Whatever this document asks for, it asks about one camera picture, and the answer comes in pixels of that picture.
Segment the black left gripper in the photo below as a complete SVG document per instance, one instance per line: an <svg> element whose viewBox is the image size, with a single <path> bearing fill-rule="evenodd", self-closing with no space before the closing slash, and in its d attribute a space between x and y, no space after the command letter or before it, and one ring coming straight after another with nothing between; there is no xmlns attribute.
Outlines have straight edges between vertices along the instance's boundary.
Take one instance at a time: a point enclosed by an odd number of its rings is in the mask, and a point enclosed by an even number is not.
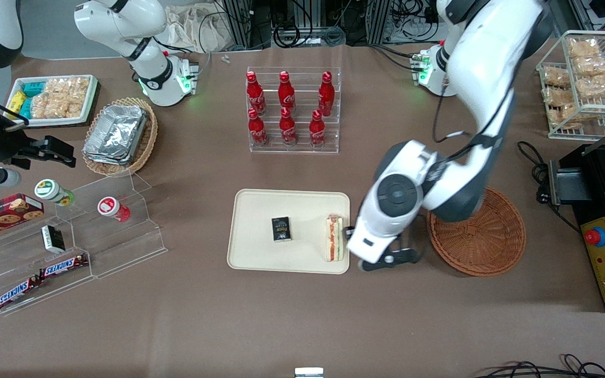
<svg viewBox="0 0 605 378"><path fill-rule="evenodd" d="M344 239L350 239L354 233L353 226L346 226L343 228ZM371 263L365 260L358 261L358 268L362 272L373 272L375 270L384 268L393 268L399 264L416 264L423 258L423 252L417 251L413 248L404 248L396 251L392 251L391 254L384 253L380 256L379 260L375 263Z"/></svg>

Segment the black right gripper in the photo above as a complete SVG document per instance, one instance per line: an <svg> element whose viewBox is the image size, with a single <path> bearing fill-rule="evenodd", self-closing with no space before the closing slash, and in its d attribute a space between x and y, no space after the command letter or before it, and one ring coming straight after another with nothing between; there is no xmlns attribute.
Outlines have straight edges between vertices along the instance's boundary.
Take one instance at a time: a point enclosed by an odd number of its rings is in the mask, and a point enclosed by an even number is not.
<svg viewBox="0 0 605 378"><path fill-rule="evenodd" d="M74 148L65 149L63 141L49 135L41 140L32 139L24 131L3 131L0 134L0 163L29 170L31 160L19 157L20 151L28 148L36 151L36 160L53 161L67 167L76 166Z"/></svg>

